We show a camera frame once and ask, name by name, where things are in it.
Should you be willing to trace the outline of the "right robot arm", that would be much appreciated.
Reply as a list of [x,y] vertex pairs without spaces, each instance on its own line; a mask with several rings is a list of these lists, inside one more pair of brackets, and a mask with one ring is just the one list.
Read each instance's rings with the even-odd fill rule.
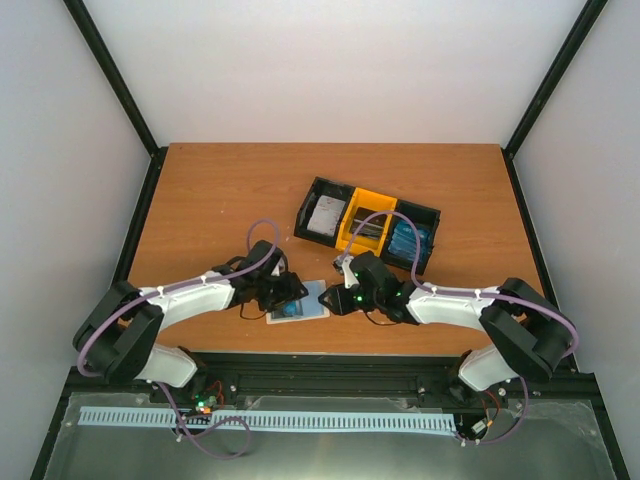
[[333,315],[377,311],[393,324],[449,325],[488,336],[488,346],[462,354],[449,374],[445,390],[460,404],[515,378],[548,382],[579,343],[575,325],[519,278],[476,289],[402,281],[371,252],[342,255],[334,266],[342,283],[318,297]]

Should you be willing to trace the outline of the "black card stack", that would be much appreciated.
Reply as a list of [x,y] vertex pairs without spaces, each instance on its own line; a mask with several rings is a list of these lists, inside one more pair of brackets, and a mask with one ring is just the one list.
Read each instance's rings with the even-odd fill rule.
[[358,231],[360,237],[379,240],[384,232],[388,216],[376,215],[368,219],[372,214],[374,214],[373,210],[362,207],[358,208],[354,214],[349,232],[353,234],[355,231]]

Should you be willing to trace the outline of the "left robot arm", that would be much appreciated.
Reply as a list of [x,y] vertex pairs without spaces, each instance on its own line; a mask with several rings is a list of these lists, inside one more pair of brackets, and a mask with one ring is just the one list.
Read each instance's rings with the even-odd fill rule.
[[263,313],[308,295],[288,268],[283,251],[260,240],[204,274],[166,286],[136,288],[128,281],[110,287],[76,332],[77,369],[110,384],[145,381],[171,386],[186,402],[201,400],[208,378],[183,347],[158,343],[160,332],[204,313],[255,301]]

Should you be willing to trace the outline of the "beige card holder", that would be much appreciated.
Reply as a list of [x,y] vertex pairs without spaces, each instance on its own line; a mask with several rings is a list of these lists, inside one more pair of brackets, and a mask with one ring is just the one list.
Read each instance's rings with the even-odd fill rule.
[[319,302],[319,296],[326,290],[324,280],[305,281],[303,286],[308,295],[285,304],[266,315],[266,323],[270,325],[323,319],[330,316],[329,309]]

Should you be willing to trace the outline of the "blue VIP card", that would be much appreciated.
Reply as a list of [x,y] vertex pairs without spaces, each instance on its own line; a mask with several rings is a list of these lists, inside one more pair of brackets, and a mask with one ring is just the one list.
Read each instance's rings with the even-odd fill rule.
[[300,300],[292,301],[277,308],[271,313],[272,320],[294,319],[303,314],[303,308]]

